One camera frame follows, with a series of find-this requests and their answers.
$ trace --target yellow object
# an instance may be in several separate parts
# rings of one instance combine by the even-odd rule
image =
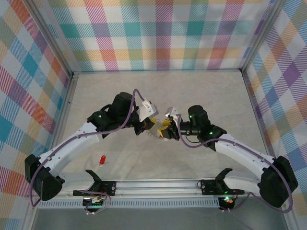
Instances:
[[[165,119],[163,122],[162,122],[162,125],[163,126],[170,126],[171,125],[171,121],[169,119]]]
[[[157,124],[157,119],[155,119],[155,118],[150,118],[150,120],[151,120],[151,122],[154,122],[155,124]]]
[[[159,132],[160,136],[163,137],[162,131],[163,131],[163,130],[166,130],[166,129],[171,125],[171,121],[170,121],[169,119],[165,119],[165,120],[162,122],[162,125],[163,125],[163,127],[162,127],[162,128],[159,128],[159,129],[158,129],[158,132]]]

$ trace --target white floor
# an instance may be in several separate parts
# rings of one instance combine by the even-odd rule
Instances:
[[[222,127],[252,148],[265,152],[258,125],[239,72],[109,72],[80,75],[64,138],[75,132],[93,112],[113,102],[120,92],[138,88],[152,101],[160,121],[170,106],[188,119],[188,108],[200,104],[211,123]],[[102,155],[106,163],[98,167]],[[65,172],[94,170],[104,179],[205,178],[224,168],[247,170],[231,158],[200,147],[189,149],[181,141],[153,139],[124,129],[110,134],[72,161]]]

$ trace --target metal frame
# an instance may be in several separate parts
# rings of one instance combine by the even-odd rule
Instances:
[[[27,210],[25,211],[25,218],[23,223],[20,225],[20,228],[18,230],[30,230],[32,229],[34,218],[36,215],[37,208],[32,208],[30,205],[28,205]]]
[[[282,209],[285,210],[286,207],[288,206],[288,201],[286,201],[285,204],[283,204]],[[302,221],[298,220],[298,216],[297,216],[297,212],[295,211],[291,211],[289,213],[286,213],[283,215],[284,219],[286,221],[286,224],[288,226],[288,229],[291,230],[302,230],[305,229],[306,226],[302,226]]]
[[[111,197],[114,208],[178,208],[178,207],[219,207],[219,197],[225,195],[202,195],[194,179],[117,179],[116,193]],[[75,197],[72,191],[60,192],[38,208],[81,208],[83,196]]]
[[[152,71],[157,71],[157,70],[140,70],[140,71],[132,71],[132,70],[127,70],[127,71],[119,71],[117,73],[135,73],[135,72],[152,72]],[[182,71],[182,72],[240,72],[239,69],[170,69],[170,70],[158,70],[158,72],[170,72],[170,71]],[[74,72],[75,74],[79,75],[92,75],[92,74],[110,74],[114,73],[114,71],[95,71],[95,72],[80,72],[76,71]]]
[[[45,37],[47,43],[50,45],[51,49],[53,50],[55,56],[59,60],[59,63],[64,68],[67,75],[72,77],[72,70],[69,67],[66,58],[64,57],[61,49],[59,48],[57,42],[55,41],[54,36],[52,35],[48,25],[46,24],[45,20],[43,19],[41,13],[39,12],[37,6],[33,3],[32,0],[24,0],[24,4],[26,5],[27,9],[29,10],[30,14],[34,18],[36,24],[38,25],[39,30]]]
[[[63,107],[62,107],[62,110],[59,116],[59,121],[56,125],[55,132],[53,135],[51,148],[57,146],[58,143],[60,143],[63,139],[66,122],[68,119],[69,111],[71,109],[71,102],[72,102],[72,99],[73,99],[73,96],[75,94],[75,90],[77,87],[78,78],[79,78],[79,75],[73,75],[73,77],[71,78],[69,82],[67,93],[66,93],[64,103],[63,103]]]
[[[263,41],[267,37],[268,33],[270,32],[271,27],[273,26],[277,16],[279,15],[280,11],[282,10],[284,4],[286,3],[286,0],[276,0],[274,3],[274,6],[269,13],[268,18],[263,23],[263,28],[261,32],[259,33],[255,44],[252,46],[243,66],[242,66],[242,73],[246,73],[249,66],[253,62],[256,54],[258,53]]]
[[[72,71],[80,71],[80,67],[78,64],[78,61],[75,57],[75,55],[73,54],[72,50],[70,49],[70,46],[67,42],[67,40],[65,39],[65,35],[63,33],[63,31],[60,28],[59,23],[57,22],[58,20],[55,18],[55,15],[52,12],[52,9],[48,3],[48,0],[40,0],[40,3],[42,4],[42,11],[39,10],[35,0],[24,0],[25,2],[29,2],[29,4],[32,4],[36,10],[38,11],[38,14],[40,14],[40,12],[43,12],[44,14],[46,14],[46,16],[49,18],[50,22],[56,22],[53,23],[53,27],[57,33],[57,35],[59,36],[59,41],[62,44],[63,47],[68,48],[66,49],[66,52],[69,56],[69,58],[71,59],[70,61],[70,67],[72,69]]]
[[[242,74],[243,82],[244,82],[244,84],[245,84],[246,91],[247,91],[247,93],[248,93],[248,97],[249,97],[249,101],[250,101],[251,107],[252,107],[253,112],[254,112],[254,116],[255,116],[255,119],[256,119],[256,122],[257,122],[257,125],[258,125],[258,129],[259,129],[259,131],[260,131],[260,135],[261,135],[261,138],[262,138],[262,141],[263,141],[263,145],[264,145],[264,147],[265,147],[265,151],[266,151],[266,153],[269,155],[269,147],[268,147],[268,144],[267,144],[267,142],[266,142],[266,140],[265,140],[264,132],[263,132],[261,126],[260,126],[260,120],[259,120],[259,118],[258,118],[258,116],[257,116],[256,107],[255,107],[255,105],[254,105],[254,103],[253,103],[253,101],[252,101],[252,95],[251,95],[250,91],[248,90],[248,84],[247,84],[246,81],[244,80],[244,74],[243,74],[243,72],[242,72],[241,74]]]

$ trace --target red led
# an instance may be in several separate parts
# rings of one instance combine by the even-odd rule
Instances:
[[[104,164],[104,163],[105,163],[105,161],[106,161],[106,156],[105,156],[105,155],[103,155],[103,156],[101,157],[101,159],[100,159],[99,164]]]

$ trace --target colorful plaid pattern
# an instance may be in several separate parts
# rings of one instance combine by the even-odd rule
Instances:
[[[36,2],[81,71],[113,71],[237,69],[274,0]]]
[[[286,156],[307,225],[307,0],[288,0],[245,76],[271,155]]]
[[[48,150],[68,81],[22,0],[0,0],[0,230],[24,217],[24,159]]]

